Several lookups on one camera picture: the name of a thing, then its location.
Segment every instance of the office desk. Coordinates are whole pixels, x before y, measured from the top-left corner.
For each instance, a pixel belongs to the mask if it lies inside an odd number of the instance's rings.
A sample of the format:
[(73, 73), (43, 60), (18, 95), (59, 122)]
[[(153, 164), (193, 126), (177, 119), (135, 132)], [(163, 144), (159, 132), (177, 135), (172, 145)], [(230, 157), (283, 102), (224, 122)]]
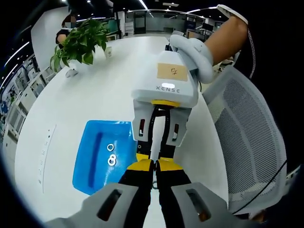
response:
[[(165, 49), (164, 37), (138, 37), (111, 41), (112, 57), (96, 50), (87, 75), (66, 78), (63, 68), (45, 87), (32, 106), (21, 130), (16, 151), (16, 184), (26, 203), (42, 221), (68, 217), (80, 210), (88, 195), (72, 185), (74, 164), (85, 124), (89, 120), (132, 121), (131, 89), (136, 68)], [(48, 129), (51, 138), (44, 168), (43, 192), (38, 183), (38, 165)], [(188, 121), (188, 132), (175, 160), (192, 181), (200, 181), (228, 202), (228, 183), (218, 135), (203, 97)], [(162, 135), (162, 120), (155, 123), (153, 135)], [(145, 226), (165, 227), (158, 204), (158, 191)]]
[(192, 31), (187, 31), (187, 38), (196, 38), (200, 40), (205, 40), (204, 35)]

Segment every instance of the person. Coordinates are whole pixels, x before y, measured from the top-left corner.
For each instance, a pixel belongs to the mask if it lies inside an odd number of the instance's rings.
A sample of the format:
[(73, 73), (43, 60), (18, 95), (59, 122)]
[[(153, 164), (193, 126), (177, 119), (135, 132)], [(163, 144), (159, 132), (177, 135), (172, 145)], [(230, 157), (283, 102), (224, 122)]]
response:
[(240, 52), (234, 67), (248, 77), (265, 98), (283, 136), (287, 173), (303, 163), (299, 151), (301, 139), (295, 134), (295, 104), (300, 97), (297, 83), (287, 85), (292, 76), (292, 42), (279, 35), (288, 28), (283, 3), (264, 1), (263, 5), (246, 1), (224, 1), (217, 9), (229, 19), (214, 32), (205, 45), (216, 65)]
[(62, 21), (62, 29), (56, 34), (56, 44), (59, 44), (59, 48), (63, 48), (63, 43), (67, 36), (70, 34), (70, 30), (76, 27), (76, 18), (73, 15), (68, 15)]

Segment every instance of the ceiling light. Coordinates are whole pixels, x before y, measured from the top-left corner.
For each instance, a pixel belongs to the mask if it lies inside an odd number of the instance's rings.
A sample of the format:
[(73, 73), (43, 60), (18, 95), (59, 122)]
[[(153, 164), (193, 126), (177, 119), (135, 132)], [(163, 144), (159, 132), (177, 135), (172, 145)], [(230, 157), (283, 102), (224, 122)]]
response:
[(170, 2), (163, 2), (162, 3), (163, 6), (172, 6), (172, 7), (178, 7), (179, 4), (178, 3), (170, 3)]
[(193, 13), (193, 12), (197, 12), (197, 11), (200, 11), (200, 9), (191, 10), (191, 11), (188, 11), (187, 13)]
[[(81, 21), (85, 21), (85, 20), (88, 20), (89, 18), (87, 19), (81, 19), (81, 20), (77, 20), (76, 22), (81, 22)], [(97, 19), (105, 19), (105, 18), (91, 18), (92, 20), (97, 20)]]
[(26, 27), (25, 29), (23, 29), (23, 30), (19, 33), (19, 35), (20, 35), (21, 33), (23, 33), (24, 31), (26, 31), (27, 29), (29, 29), (30, 27), (32, 27), (32, 26), (30, 25), (30, 26)]
[(143, 0), (138, 0), (140, 3), (141, 3), (141, 5), (147, 10), (148, 9), (148, 7), (146, 6), (146, 4), (143, 2)]
[(19, 48), (9, 59), (8, 59), (8, 61), (4, 64), (4, 66), (6, 66), (7, 65), (7, 63), (8, 62), (10, 62), (10, 60), (18, 53), (18, 52), (20, 52), (26, 45), (28, 45), (29, 44), (29, 42), (27, 42), (25, 45), (23, 45), (21, 48)]
[(1, 87), (3, 87), (3, 85), (4, 85), (5, 81), (6, 81), (6, 79), (9, 78), (10, 74), (13, 72), (13, 70), (14, 70), (17, 66), (18, 66), (18, 64), (16, 64), (16, 65), (14, 66), (14, 68), (9, 72), (9, 74), (6, 76), (6, 78), (5, 78), (4, 81), (2, 82)]

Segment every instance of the chair backrest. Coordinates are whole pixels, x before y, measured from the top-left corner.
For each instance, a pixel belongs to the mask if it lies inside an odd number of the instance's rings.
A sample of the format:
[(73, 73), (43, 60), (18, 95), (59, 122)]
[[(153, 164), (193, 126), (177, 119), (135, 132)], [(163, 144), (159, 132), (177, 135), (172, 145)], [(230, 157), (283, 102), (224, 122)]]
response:
[[(203, 96), (223, 150), (229, 211), (233, 213), (252, 200), (285, 162), (284, 141), (262, 94), (234, 67), (226, 67)], [(237, 214), (276, 204), (283, 195), (285, 180), (286, 166)]]

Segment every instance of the potted plant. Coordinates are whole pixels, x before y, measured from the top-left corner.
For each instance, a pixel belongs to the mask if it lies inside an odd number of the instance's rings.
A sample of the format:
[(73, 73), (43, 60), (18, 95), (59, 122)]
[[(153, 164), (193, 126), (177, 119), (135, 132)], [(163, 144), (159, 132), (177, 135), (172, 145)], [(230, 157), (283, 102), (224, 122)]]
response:
[(93, 53), (95, 46), (106, 49), (106, 34), (108, 29), (104, 27), (106, 23), (94, 19), (84, 21), (79, 28), (73, 29), (64, 41), (63, 48), (55, 47), (55, 53), (50, 60), (55, 72), (57, 72), (60, 61), (69, 67), (71, 60), (87, 65), (93, 64)]

